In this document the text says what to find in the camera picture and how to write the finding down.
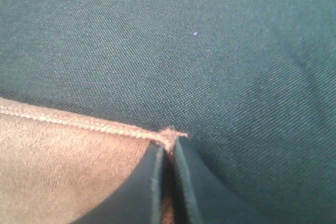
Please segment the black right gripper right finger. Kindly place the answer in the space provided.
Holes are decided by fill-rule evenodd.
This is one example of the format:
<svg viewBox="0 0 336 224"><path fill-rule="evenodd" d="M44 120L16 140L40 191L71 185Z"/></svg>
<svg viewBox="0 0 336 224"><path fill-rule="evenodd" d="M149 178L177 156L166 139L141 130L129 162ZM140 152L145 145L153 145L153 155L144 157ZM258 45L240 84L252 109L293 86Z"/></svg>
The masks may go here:
<svg viewBox="0 0 336 224"><path fill-rule="evenodd" d="M262 223L263 217L204 164L186 137L175 141L173 207L176 223Z"/></svg>

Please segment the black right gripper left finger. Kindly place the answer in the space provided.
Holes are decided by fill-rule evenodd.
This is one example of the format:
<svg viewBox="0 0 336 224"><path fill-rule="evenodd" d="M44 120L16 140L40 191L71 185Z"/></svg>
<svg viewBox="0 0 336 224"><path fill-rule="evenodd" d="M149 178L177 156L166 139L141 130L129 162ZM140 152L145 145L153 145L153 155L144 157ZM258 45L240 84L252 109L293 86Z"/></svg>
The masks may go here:
<svg viewBox="0 0 336 224"><path fill-rule="evenodd" d="M116 191L73 223L161 223L165 150L150 145Z"/></svg>

